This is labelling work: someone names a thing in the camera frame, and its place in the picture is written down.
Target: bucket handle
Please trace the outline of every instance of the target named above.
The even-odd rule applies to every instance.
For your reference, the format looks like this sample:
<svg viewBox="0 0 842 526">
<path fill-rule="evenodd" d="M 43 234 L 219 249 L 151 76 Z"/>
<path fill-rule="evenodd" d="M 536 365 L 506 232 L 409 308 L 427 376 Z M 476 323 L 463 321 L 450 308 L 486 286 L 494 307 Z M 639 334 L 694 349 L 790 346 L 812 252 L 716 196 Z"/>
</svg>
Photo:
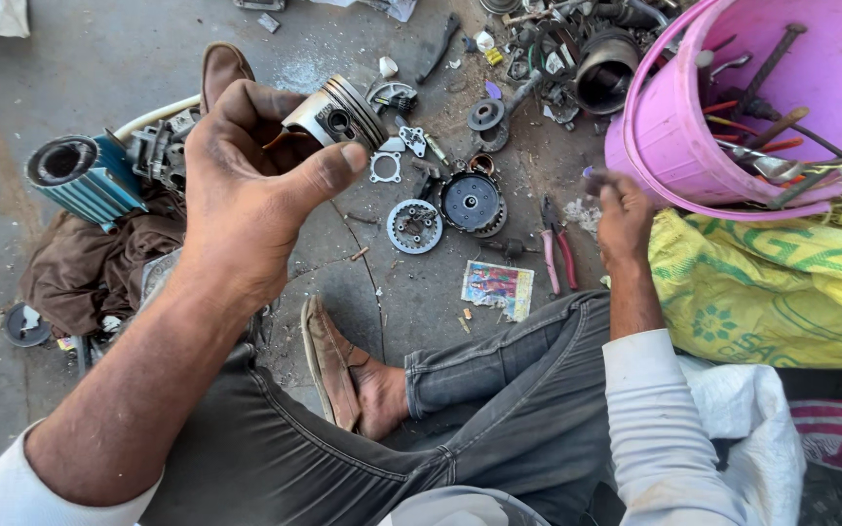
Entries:
<svg viewBox="0 0 842 526">
<path fill-rule="evenodd" d="M 639 155 L 638 143 L 635 139 L 635 111 L 638 107 L 639 93 L 642 90 L 642 84 L 645 81 L 646 75 L 649 74 L 649 69 L 655 64 L 655 59 L 661 54 L 661 50 L 668 45 L 668 42 L 674 38 L 682 29 L 686 28 L 695 18 L 701 16 L 704 11 L 710 7 L 718 4 L 721 0 L 701 0 L 693 7 L 685 11 L 677 20 L 668 26 L 668 29 L 662 33 L 655 43 L 652 44 L 649 52 L 642 59 L 638 70 L 635 72 L 635 77 L 629 86 L 629 92 L 626 94 L 626 109 L 624 113 L 624 122 L 622 126 L 622 140 L 626 145 L 626 155 L 629 162 L 642 176 L 653 190 L 658 192 L 661 197 L 671 201 L 684 209 L 689 209 L 697 213 L 702 213 L 710 217 L 717 217 L 719 219 L 729 219 L 731 221 L 773 221 L 776 219 L 792 219 L 795 217 L 803 217 L 815 213 L 826 213 L 830 211 L 830 201 L 818 201 L 803 207 L 779 209 L 770 211 L 733 211 L 730 209 L 714 209 L 704 205 L 697 204 L 686 200 L 669 190 L 661 181 L 655 178 L 646 166 L 642 156 Z"/>
</svg>

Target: hand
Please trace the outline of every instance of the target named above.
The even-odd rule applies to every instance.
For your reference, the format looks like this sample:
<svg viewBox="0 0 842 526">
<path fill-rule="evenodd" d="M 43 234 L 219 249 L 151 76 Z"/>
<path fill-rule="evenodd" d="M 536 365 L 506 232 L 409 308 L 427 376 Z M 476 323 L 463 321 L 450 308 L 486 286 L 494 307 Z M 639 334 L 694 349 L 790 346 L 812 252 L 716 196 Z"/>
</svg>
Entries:
<svg viewBox="0 0 842 526">
<path fill-rule="evenodd" d="M 285 287 L 308 214 L 368 164 L 355 142 L 321 149 L 300 134 L 263 149 L 305 98 L 237 80 L 193 128 L 185 146 L 187 234 L 169 286 L 248 314 Z"/>
<path fill-rule="evenodd" d="M 631 177 L 607 174 L 602 181 L 602 219 L 597 228 L 602 264 L 610 274 L 647 269 L 654 209 Z"/>
</svg>

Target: bare foot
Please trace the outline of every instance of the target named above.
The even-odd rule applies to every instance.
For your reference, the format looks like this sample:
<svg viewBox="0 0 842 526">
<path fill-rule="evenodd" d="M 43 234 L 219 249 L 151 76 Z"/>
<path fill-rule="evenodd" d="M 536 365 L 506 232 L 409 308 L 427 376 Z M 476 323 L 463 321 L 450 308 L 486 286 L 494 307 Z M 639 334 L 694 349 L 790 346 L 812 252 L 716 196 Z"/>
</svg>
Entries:
<svg viewBox="0 0 842 526">
<path fill-rule="evenodd" d="M 359 432 L 369 440 L 379 442 L 408 417 L 405 370 L 389 367 L 370 357 L 362 365 L 351 366 L 350 377 L 362 407 L 357 423 Z"/>
</svg>

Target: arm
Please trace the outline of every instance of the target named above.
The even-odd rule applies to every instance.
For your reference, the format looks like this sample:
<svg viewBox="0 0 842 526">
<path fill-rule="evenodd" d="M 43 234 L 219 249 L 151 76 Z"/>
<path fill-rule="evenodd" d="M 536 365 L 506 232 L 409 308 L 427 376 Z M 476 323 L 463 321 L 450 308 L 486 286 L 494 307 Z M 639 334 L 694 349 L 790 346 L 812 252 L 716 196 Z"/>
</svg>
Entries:
<svg viewBox="0 0 842 526">
<path fill-rule="evenodd" d="M 0 523 L 40 508 L 63 510 L 48 524 L 131 525 L 147 506 L 175 437 L 248 317 L 285 286 L 300 226 L 367 164 L 356 144 L 303 162 L 312 146 L 264 151 L 302 100 L 236 81 L 195 126 L 186 145 L 181 261 L 111 352 L 0 458 L 0 490 L 44 499 L 1 499 Z M 93 521 L 98 510 L 122 508 Z"/>
<path fill-rule="evenodd" d="M 745 503 L 719 478 L 664 329 L 649 269 L 649 200 L 632 180 L 612 178 L 601 201 L 599 240 L 613 283 L 603 361 L 623 524 L 745 524 Z"/>
</svg>

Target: printed image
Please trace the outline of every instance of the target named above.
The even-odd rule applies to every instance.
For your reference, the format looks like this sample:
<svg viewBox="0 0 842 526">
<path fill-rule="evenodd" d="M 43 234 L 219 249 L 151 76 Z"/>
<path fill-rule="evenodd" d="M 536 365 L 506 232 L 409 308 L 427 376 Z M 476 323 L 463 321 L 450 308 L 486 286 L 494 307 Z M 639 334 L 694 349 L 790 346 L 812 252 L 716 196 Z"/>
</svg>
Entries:
<svg viewBox="0 0 842 526">
<path fill-rule="evenodd" d="M 534 270 L 467 261 L 460 298 L 474 305 L 502 307 L 512 321 L 522 321 L 532 307 Z"/>
</svg>

